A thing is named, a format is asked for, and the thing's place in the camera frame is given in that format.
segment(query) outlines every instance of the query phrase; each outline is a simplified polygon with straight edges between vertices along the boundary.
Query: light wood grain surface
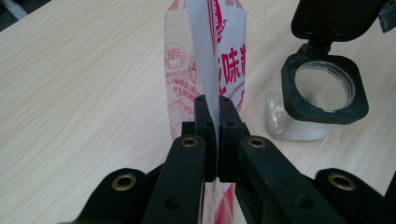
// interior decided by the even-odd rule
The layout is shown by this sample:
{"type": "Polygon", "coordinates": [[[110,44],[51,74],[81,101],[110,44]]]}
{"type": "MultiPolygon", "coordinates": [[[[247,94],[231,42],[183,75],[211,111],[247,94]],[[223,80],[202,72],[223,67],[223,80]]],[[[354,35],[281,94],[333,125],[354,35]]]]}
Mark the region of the light wood grain surface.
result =
{"type": "MultiPolygon", "coordinates": [[[[100,181],[148,172],[171,146],[163,73],[166,1],[52,0],[0,33],[0,223],[75,219],[100,181]]],[[[246,95],[241,117],[305,175],[340,168],[385,193],[396,170],[396,31],[378,21],[331,54],[360,68],[366,118],[316,142],[282,141],[264,123],[264,97],[303,40],[297,1],[245,0],[246,95]]],[[[236,208],[235,223],[245,223],[236,208]]]]}

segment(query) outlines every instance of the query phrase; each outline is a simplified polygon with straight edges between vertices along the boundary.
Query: white bag with red print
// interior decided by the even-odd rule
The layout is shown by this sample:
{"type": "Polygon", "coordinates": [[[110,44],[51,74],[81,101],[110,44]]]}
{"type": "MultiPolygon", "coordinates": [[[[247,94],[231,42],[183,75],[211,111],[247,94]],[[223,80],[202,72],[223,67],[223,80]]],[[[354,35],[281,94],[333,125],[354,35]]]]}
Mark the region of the white bag with red print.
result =
{"type": "MultiPolygon", "coordinates": [[[[193,121],[193,100],[203,93],[206,99],[208,95],[226,96],[240,111],[245,92],[246,27],[246,11],[239,0],[175,0],[166,11],[164,64],[173,139],[181,135],[182,121],[193,121]],[[191,32],[210,32],[210,43],[201,42],[191,32]],[[213,83],[217,87],[207,87],[213,83]]],[[[233,191],[234,184],[218,180],[206,184],[203,223],[233,222],[233,191]]]]}

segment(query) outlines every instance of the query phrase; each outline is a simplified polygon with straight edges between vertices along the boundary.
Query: brass screw hole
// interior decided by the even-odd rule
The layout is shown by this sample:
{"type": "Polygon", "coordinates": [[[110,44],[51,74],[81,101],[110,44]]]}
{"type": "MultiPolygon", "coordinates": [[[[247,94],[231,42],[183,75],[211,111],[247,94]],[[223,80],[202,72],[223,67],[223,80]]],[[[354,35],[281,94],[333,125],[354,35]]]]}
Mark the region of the brass screw hole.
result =
{"type": "Polygon", "coordinates": [[[192,137],[184,138],[181,140],[181,145],[183,147],[196,147],[198,145],[198,140],[192,137]]]}
{"type": "Polygon", "coordinates": [[[128,173],[124,175],[118,175],[117,178],[113,180],[111,186],[114,190],[124,191],[131,189],[136,184],[136,176],[128,173]]]}
{"type": "Polygon", "coordinates": [[[265,147],[265,142],[259,138],[250,138],[247,142],[251,147],[265,147]]]}
{"type": "Polygon", "coordinates": [[[331,173],[329,174],[328,179],[330,183],[332,183],[334,186],[336,186],[339,189],[349,190],[349,191],[356,189],[355,182],[353,182],[353,180],[351,180],[346,175],[331,173]]]}

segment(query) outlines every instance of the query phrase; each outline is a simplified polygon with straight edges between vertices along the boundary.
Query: black plastic cap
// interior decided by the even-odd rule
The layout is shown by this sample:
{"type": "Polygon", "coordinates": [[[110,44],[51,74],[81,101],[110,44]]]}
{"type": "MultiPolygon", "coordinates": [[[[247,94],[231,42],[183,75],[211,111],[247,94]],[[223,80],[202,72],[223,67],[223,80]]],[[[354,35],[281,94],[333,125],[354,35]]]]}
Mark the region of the black plastic cap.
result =
{"type": "Polygon", "coordinates": [[[344,42],[363,35],[387,0],[301,0],[291,31],[301,39],[344,42]]]}

